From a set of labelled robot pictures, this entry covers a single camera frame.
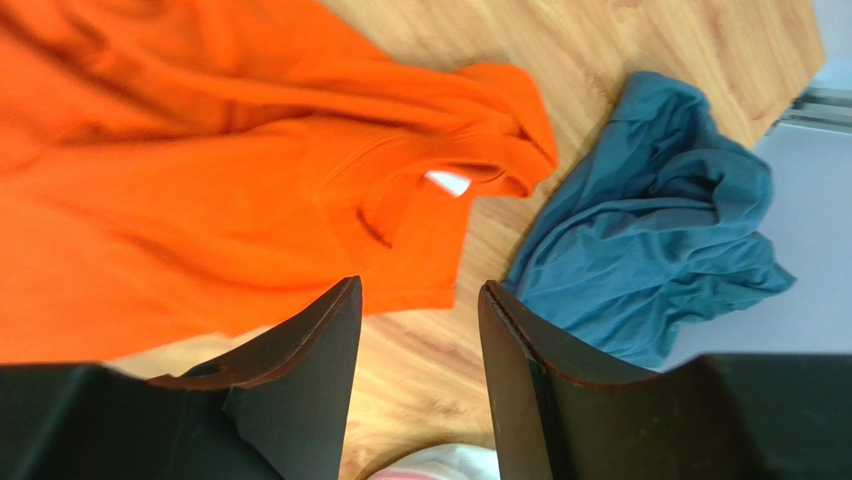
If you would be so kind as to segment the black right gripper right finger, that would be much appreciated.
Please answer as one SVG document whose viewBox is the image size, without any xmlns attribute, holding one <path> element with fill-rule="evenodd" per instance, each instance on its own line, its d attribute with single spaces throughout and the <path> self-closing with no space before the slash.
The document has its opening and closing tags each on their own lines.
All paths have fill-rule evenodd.
<svg viewBox="0 0 852 480">
<path fill-rule="evenodd" d="M 709 354 L 657 373 L 490 281 L 478 319 L 504 479 L 847 479 L 847 355 Z"/>
</svg>

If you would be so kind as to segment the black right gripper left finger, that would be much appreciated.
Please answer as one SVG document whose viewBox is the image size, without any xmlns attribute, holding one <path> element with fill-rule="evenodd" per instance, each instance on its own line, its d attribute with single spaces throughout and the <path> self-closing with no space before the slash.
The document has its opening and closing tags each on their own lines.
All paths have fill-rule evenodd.
<svg viewBox="0 0 852 480">
<path fill-rule="evenodd" d="M 180 376 L 98 364 L 1 369 L 5 479 L 334 479 L 362 323 L 347 278 Z"/>
</svg>

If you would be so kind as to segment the orange t-shirt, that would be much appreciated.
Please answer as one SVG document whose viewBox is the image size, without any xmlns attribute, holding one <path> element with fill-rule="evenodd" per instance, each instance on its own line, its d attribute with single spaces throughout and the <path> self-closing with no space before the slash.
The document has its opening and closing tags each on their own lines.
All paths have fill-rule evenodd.
<svg viewBox="0 0 852 480">
<path fill-rule="evenodd" d="M 400 64 L 316 1 L 1 5 L 1 359 L 449 308 L 477 197 L 559 154 L 522 69 Z"/>
</svg>

